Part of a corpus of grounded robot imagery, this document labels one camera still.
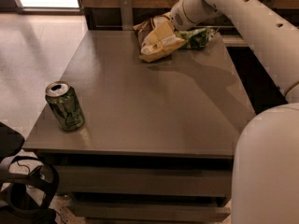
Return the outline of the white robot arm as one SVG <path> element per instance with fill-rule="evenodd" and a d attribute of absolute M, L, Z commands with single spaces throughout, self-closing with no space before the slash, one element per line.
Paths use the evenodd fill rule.
<path fill-rule="evenodd" d="M 253 118 L 238 139 L 231 224 L 299 224 L 299 29 L 259 0 L 178 0 L 178 30 L 225 16 L 284 104 Z"/>

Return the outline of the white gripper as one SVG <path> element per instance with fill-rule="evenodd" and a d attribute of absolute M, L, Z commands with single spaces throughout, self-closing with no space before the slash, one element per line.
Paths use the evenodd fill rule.
<path fill-rule="evenodd" d="M 199 23 L 199 0 L 179 0 L 170 11 L 171 22 L 179 31 L 193 28 Z M 146 37 L 146 44 L 152 45 L 174 34 L 171 22 L 163 22 Z"/>

